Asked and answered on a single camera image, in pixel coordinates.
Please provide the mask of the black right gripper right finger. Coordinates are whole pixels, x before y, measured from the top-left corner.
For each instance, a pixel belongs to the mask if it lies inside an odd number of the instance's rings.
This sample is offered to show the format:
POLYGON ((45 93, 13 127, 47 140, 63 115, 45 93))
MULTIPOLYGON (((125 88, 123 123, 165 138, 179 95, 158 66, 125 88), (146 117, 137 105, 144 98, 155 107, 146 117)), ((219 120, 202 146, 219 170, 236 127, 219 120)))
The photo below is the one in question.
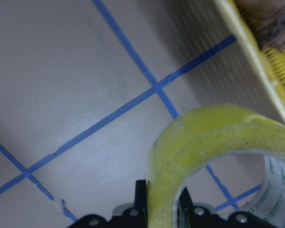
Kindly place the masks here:
POLYGON ((187 187, 185 187, 179 197, 177 208, 177 220, 188 221, 190 218, 190 210, 193 208, 193 202, 187 187))

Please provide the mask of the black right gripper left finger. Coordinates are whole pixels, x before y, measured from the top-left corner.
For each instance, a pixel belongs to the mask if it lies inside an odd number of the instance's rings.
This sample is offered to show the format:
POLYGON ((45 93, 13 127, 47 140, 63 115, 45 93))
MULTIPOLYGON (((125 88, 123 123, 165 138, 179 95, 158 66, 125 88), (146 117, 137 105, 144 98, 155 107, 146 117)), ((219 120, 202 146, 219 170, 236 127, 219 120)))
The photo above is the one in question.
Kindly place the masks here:
POLYGON ((146 180, 137 180, 135 182, 134 207, 147 215, 147 188, 146 180))

